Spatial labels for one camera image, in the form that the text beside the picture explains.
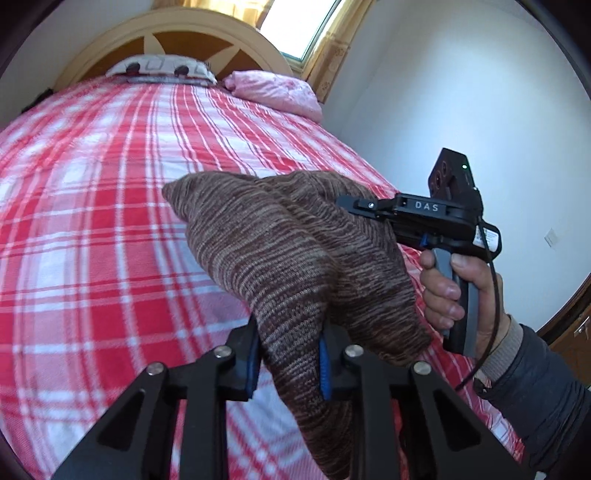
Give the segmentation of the dark jacket right forearm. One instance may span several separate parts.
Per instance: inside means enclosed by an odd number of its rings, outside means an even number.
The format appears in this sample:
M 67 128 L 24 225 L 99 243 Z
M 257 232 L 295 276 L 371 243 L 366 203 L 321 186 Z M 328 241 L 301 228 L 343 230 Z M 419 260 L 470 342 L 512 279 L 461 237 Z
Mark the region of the dark jacket right forearm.
M 590 391 L 531 328 L 510 322 L 474 389 L 513 426 L 531 469 L 548 479 L 590 476 Z

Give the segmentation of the person's right hand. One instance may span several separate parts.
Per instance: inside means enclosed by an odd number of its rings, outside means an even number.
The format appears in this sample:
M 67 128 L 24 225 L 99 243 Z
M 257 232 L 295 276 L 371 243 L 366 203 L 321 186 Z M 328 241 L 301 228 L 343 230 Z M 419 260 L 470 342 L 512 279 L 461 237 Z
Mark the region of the person's right hand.
M 424 286 L 426 319 L 436 329 L 450 329 L 453 323 L 459 322 L 465 314 L 459 303 L 460 288 L 436 269 L 436 259 L 431 251 L 426 250 L 421 254 L 420 264 L 423 268 L 420 280 Z M 497 274 L 497 287 L 494 287 L 491 268 L 475 257 L 453 254 L 451 266 L 461 278 L 474 284 L 479 290 L 479 320 L 475 347 L 475 359 L 479 360 L 489 342 L 493 341 L 495 349 L 510 329 L 511 319 L 503 305 L 503 280 Z

